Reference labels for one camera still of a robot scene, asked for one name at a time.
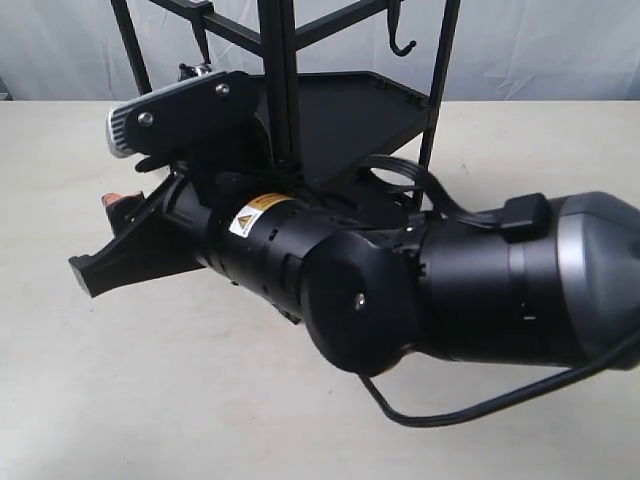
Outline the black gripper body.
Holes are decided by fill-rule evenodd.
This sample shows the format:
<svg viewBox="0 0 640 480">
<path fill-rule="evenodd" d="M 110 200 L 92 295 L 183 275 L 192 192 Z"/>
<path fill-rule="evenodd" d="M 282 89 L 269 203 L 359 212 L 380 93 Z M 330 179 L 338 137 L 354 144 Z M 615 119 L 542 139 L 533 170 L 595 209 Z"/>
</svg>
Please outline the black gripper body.
<svg viewBox="0 0 640 480">
<path fill-rule="evenodd" d="M 210 268 L 285 313 L 325 308 L 330 222 L 317 190 L 264 172 L 172 174 L 145 197 L 131 230 L 70 258 L 90 297 Z"/>
</svg>

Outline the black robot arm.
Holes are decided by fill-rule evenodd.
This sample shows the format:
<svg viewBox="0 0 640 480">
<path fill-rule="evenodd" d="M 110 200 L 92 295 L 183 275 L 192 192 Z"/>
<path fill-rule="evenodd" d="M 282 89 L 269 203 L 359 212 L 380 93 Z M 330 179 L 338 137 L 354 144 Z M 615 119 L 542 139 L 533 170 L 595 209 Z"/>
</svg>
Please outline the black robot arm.
<svg viewBox="0 0 640 480">
<path fill-rule="evenodd" d="M 639 213 L 603 192 L 551 200 L 513 241 L 431 213 L 385 227 L 273 180 L 175 175 L 71 269 L 90 296 L 210 268 L 302 323 L 339 369 L 376 376 L 419 352 L 459 362 L 639 363 Z"/>
</svg>

